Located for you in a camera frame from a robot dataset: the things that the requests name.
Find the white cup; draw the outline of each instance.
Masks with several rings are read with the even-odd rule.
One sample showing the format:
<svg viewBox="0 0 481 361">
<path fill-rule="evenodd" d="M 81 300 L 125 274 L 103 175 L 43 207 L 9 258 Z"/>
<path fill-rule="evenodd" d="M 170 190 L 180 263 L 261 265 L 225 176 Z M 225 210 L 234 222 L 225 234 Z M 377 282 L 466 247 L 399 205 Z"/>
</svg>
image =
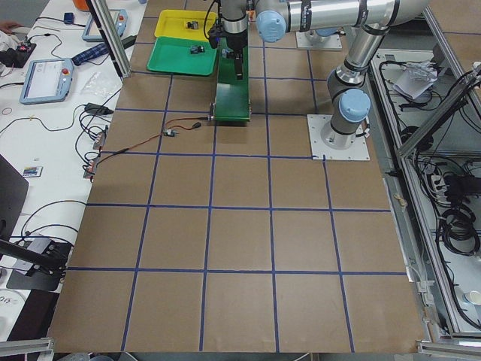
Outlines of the white cup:
<svg viewBox="0 0 481 361">
<path fill-rule="evenodd" d="M 463 294 L 463 299 L 473 305 L 481 305 L 481 292 L 470 291 Z"/>
</svg>

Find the power adapter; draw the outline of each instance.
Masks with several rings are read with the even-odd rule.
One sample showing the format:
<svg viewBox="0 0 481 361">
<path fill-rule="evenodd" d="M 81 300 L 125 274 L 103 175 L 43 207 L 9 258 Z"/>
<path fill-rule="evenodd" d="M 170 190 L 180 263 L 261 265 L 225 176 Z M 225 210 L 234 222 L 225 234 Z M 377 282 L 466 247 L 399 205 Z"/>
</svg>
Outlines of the power adapter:
<svg viewBox="0 0 481 361">
<path fill-rule="evenodd" d="M 94 103 L 88 103 L 85 106 L 85 112 L 88 114 L 94 114 L 94 115 L 108 115 L 108 114 L 113 114 L 113 111 L 104 105 L 98 105 Z"/>
<path fill-rule="evenodd" d="M 75 15 L 74 13 L 64 13 L 63 14 L 63 23 L 66 25 L 71 25 L 74 23 Z"/>
</svg>

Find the yellow tray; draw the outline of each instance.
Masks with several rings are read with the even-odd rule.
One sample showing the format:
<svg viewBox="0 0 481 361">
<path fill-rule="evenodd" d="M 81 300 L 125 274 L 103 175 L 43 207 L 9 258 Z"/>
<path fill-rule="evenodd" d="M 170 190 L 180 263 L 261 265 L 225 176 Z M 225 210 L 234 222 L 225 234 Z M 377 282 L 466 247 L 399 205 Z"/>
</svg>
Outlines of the yellow tray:
<svg viewBox="0 0 481 361">
<path fill-rule="evenodd" d="M 197 41 L 206 41 L 204 36 L 204 21 L 206 11 L 188 11 L 188 10 L 163 10 L 160 13 L 159 21 L 155 31 L 155 36 L 167 36 L 169 38 L 180 38 Z M 198 29 L 187 28 L 189 21 L 197 21 Z M 211 12 L 207 18 L 205 32 L 208 32 L 216 21 L 216 14 Z"/>
</svg>

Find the white table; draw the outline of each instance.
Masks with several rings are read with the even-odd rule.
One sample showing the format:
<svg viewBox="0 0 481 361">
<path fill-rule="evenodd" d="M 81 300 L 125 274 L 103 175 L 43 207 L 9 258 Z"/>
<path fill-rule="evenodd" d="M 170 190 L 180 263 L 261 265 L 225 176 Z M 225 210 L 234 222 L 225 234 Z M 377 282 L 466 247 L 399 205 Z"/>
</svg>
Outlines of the white table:
<svg viewBox="0 0 481 361">
<path fill-rule="evenodd" d="M 145 5 L 139 4 L 138 0 L 109 0 L 109 8 L 123 8 L 127 10 L 129 22 L 124 37 L 136 35 L 141 25 L 144 15 Z M 73 2 L 66 0 L 50 0 L 46 6 L 42 17 L 55 17 L 62 19 L 65 12 L 73 12 L 75 22 L 85 24 L 89 14 L 75 8 Z M 32 27 L 29 36 L 52 33 L 62 40 L 62 45 L 55 50 L 57 56 L 70 58 L 98 43 L 86 43 L 81 35 L 83 28 L 78 26 L 67 26 L 61 22 L 52 20 L 38 20 Z M 37 47 L 32 53 L 29 61 L 36 59 L 52 59 L 50 51 L 59 43 L 53 36 L 39 36 L 32 39 L 37 43 Z M 127 49 L 130 57 L 133 47 Z M 93 62 L 100 63 L 104 57 L 94 59 Z M 6 77 L 0 78 L 0 85 L 5 83 L 23 82 L 25 80 L 28 63 L 21 69 L 14 71 Z M 98 82 L 88 93 L 84 87 L 92 76 L 98 73 L 102 81 Z M 22 90 L 21 86 L 9 86 L 0 89 L 0 129 L 3 129 L 12 120 L 20 117 L 39 117 L 47 127 L 51 129 L 65 128 L 72 121 L 74 109 L 81 104 L 93 102 L 102 104 L 108 96 L 120 89 L 122 82 L 118 78 L 115 69 L 107 59 L 102 65 L 86 63 L 80 67 L 75 67 L 70 93 L 67 99 L 59 103 L 48 103 L 40 105 L 22 105 L 19 97 Z M 118 94 L 114 96 L 107 106 L 115 108 Z M 107 124 L 101 120 L 94 120 L 92 124 L 104 126 Z M 42 166 L 43 171 L 40 177 L 27 178 L 29 181 L 29 191 L 22 215 L 19 218 L 14 235 L 19 236 L 22 225 L 28 216 L 50 202 L 63 199 L 76 199 L 86 202 L 91 183 L 83 178 L 82 160 L 76 154 L 74 143 L 81 132 L 77 120 L 72 128 L 61 132 L 48 132 L 38 121 L 21 120 L 16 122 L 3 133 L 0 134 L 0 154 L 20 173 L 25 167 Z M 78 143 L 81 154 L 92 149 L 92 140 L 83 135 Z M 36 217 L 29 222 L 28 229 L 34 229 L 50 223 L 61 223 L 73 226 L 78 229 L 82 220 L 84 207 L 78 203 L 60 203 L 42 210 Z M 57 236 L 75 242 L 76 233 L 60 227 L 45 229 L 45 235 Z M 15 259 L 4 256 L 0 265 L 11 267 Z M 6 287 L 11 271 L 4 270 L 0 277 L 0 289 Z M 20 291 L 26 298 L 29 291 Z M 0 341 L 6 341 L 11 328 L 15 323 L 15 318 L 10 317 L 2 320 L 5 326 L 0 329 Z"/>
</svg>

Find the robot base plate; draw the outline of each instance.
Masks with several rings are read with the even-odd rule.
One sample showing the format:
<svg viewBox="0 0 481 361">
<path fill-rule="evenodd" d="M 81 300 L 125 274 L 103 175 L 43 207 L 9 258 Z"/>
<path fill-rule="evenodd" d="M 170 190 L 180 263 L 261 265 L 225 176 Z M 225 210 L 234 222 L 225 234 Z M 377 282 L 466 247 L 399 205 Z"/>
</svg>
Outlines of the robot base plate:
<svg viewBox="0 0 481 361">
<path fill-rule="evenodd" d="M 321 138 L 321 129 L 329 121 L 331 121 L 331 115 L 307 115 L 310 149 L 313 154 L 313 159 L 323 160 L 325 158 L 326 160 L 370 160 L 365 137 L 356 138 L 351 147 L 346 150 L 336 150 L 329 147 Z M 359 126 L 357 133 L 363 133 L 361 126 Z"/>
<path fill-rule="evenodd" d="M 330 51 L 341 51 L 343 49 L 339 35 L 331 35 L 327 37 L 324 41 L 320 41 L 315 44 L 312 44 L 309 39 L 306 38 L 305 32 L 296 32 L 295 38 L 298 42 L 298 49 Z"/>
</svg>

